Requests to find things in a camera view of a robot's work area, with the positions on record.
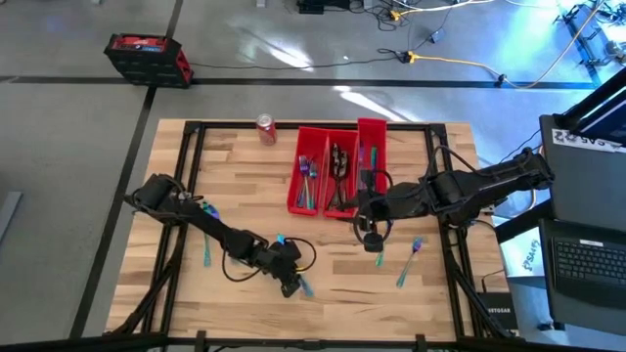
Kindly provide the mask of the grey laptop lid with sticker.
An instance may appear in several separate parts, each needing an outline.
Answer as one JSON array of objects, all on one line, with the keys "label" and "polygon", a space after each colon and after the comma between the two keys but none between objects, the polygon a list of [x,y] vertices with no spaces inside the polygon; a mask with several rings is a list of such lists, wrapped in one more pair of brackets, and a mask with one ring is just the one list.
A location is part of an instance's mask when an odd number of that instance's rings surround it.
[{"label": "grey laptop lid with sticker", "polygon": [[544,156],[555,175],[550,194],[559,220],[626,232],[626,154],[557,144],[550,115],[539,117]]}]

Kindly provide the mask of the white sheet with black logo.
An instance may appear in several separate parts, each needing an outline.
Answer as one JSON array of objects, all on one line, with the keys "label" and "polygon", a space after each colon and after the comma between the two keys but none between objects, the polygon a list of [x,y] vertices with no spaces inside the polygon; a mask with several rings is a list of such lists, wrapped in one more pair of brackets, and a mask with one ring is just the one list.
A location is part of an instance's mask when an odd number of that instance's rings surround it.
[{"label": "white sheet with black logo", "polygon": [[501,243],[500,250],[508,278],[543,277],[545,275],[538,227]]}]

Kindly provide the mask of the black monitor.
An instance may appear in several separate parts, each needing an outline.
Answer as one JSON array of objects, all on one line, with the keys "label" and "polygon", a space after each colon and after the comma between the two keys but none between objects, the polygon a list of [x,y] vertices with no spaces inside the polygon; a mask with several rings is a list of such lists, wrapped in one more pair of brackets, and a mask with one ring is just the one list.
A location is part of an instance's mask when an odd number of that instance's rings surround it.
[{"label": "black monitor", "polygon": [[558,128],[571,134],[626,145],[626,67],[564,113]]}]

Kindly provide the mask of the black aluminium table frame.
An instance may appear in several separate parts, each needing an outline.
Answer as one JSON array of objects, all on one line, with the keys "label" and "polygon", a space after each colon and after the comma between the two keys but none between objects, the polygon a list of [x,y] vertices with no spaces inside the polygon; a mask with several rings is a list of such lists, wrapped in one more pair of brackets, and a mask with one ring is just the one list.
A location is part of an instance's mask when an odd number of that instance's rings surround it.
[{"label": "black aluminium table frame", "polygon": [[[485,334],[467,296],[446,276],[444,239],[436,218],[396,222],[384,247],[383,265],[377,267],[349,223],[288,212],[297,140],[294,123],[280,125],[273,146],[261,144],[253,124],[244,121],[210,121],[188,147],[181,144],[183,132],[180,120],[158,125],[149,172],[172,172],[183,156],[184,181],[218,209],[227,225],[269,241],[282,234],[311,242],[317,260],[304,277],[314,295],[298,291],[284,298],[277,280],[224,259],[215,241],[209,240],[211,265],[203,267],[203,234],[198,229],[167,231],[158,221],[137,214],[108,330],[119,327],[138,306],[154,268],[181,244],[180,270],[157,296],[155,310],[140,324],[141,330],[165,331],[172,337],[204,331],[216,344],[228,338],[390,343],[410,342],[417,335],[444,342]],[[396,281],[417,237],[423,245],[405,285],[398,288]]]}]

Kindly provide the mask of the red plastic bin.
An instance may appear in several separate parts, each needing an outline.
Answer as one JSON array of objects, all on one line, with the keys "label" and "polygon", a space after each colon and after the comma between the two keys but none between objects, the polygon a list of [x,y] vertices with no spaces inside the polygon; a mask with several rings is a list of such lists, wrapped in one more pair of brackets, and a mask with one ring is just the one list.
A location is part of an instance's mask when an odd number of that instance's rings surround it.
[{"label": "red plastic bin", "polygon": [[[294,159],[291,172],[290,187],[287,197],[288,212],[297,215],[315,217],[322,211],[326,162],[328,161],[327,152],[328,129],[315,127],[299,127],[297,132],[297,140],[294,148]],[[305,155],[308,163],[314,161],[318,167],[318,175],[315,181],[315,208],[307,209],[297,206],[300,187],[302,185],[302,176],[299,172],[298,157]]]},{"label": "red plastic bin", "polygon": [[346,151],[349,155],[349,171],[345,180],[346,186],[346,200],[354,199],[357,194],[357,146],[358,146],[358,133],[351,130],[328,130],[328,144],[329,149],[327,152],[328,161],[326,162],[326,169],[324,171],[325,184],[322,191],[322,214],[327,218],[346,219],[351,218],[354,214],[352,211],[341,212],[336,208],[331,210],[327,209],[328,201],[333,193],[333,180],[331,178],[331,171],[333,168],[333,144],[338,144],[340,153]]},{"label": "red plastic bin", "polygon": [[[377,169],[386,170],[386,131],[387,123],[384,120],[373,118],[360,118],[358,120],[357,167],[359,141],[362,141],[365,145],[364,169],[371,169],[370,151],[372,146],[376,146],[378,148]],[[377,178],[377,188],[380,192],[386,192],[387,189],[387,185],[384,186],[383,181],[383,176]]]}]

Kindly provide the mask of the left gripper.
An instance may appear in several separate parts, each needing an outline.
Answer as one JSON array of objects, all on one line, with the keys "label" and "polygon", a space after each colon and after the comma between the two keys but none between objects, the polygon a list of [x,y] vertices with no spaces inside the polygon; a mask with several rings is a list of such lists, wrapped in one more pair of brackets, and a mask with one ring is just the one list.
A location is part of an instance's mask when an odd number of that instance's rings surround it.
[{"label": "left gripper", "polygon": [[263,273],[271,275],[282,283],[281,293],[284,298],[291,297],[293,292],[300,289],[296,265],[296,261],[301,258],[299,248],[294,241],[284,240],[272,243],[268,248],[268,254],[270,258]]}]

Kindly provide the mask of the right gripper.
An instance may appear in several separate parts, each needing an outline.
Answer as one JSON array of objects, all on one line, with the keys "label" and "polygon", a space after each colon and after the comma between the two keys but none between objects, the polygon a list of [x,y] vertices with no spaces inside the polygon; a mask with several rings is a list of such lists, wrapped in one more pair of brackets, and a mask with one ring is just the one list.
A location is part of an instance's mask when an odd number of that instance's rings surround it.
[{"label": "right gripper", "polygon": [[365,190],[357,192],[357,198],[342,202],[336,207],[337,211],[348,212],[357,211],[352,219],[352,230],[354,233],[374,232],[377,223],[384,221],[386,223],[386,232],[389,233],[393,226],[393,221],[388,218],[390,207],[386,200],[385,191],[379,191],[377,188],[377,178],[384,177],[383,185],[393,186],[393,179],[390,174],[383,169],[363,169],[362,177],[366,184]]}]

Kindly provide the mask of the black box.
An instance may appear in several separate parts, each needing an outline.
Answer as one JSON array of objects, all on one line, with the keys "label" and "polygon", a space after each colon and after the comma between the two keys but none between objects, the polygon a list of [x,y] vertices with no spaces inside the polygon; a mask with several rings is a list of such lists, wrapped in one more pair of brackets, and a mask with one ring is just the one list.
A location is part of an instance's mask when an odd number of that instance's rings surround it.
[{"label": "black box", "polygon": [[295,0],[295,4],[302,15],[323,15],[327,7],[349,10],[351,0]]}]

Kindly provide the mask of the red black toolbox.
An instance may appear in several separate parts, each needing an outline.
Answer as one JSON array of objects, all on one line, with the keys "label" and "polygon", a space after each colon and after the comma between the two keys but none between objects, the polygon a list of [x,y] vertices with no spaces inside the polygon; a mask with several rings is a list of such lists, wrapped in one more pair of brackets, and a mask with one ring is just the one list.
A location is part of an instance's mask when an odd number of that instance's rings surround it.
[{"label": "red black toolbox", "polygon": [[187,89],[192,83],[194,72],[182,45],[166,36],[115,33],[104,54],[133,85]]}]

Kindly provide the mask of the black Netgear switch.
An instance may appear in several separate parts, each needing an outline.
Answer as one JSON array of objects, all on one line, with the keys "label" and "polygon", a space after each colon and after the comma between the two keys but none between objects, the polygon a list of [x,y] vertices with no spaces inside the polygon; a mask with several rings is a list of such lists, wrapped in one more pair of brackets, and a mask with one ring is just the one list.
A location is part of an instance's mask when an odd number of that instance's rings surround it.
[{"label": "black Netgear switch", "polygon": [[518,330],[513,296],[509,292],[481,292],[479,295],[488,313],[504,329]]}]

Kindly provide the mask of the red soda can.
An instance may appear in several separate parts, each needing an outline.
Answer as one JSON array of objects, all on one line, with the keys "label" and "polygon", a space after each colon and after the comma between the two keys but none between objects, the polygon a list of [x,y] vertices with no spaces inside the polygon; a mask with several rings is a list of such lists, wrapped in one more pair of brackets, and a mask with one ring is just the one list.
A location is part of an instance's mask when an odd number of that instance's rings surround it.
[{"label": "red soda can", "polygon": [[277,141],[275,119],[268,113],[263,113],[255,120],[260,142],[265,146],[272,146]]}]

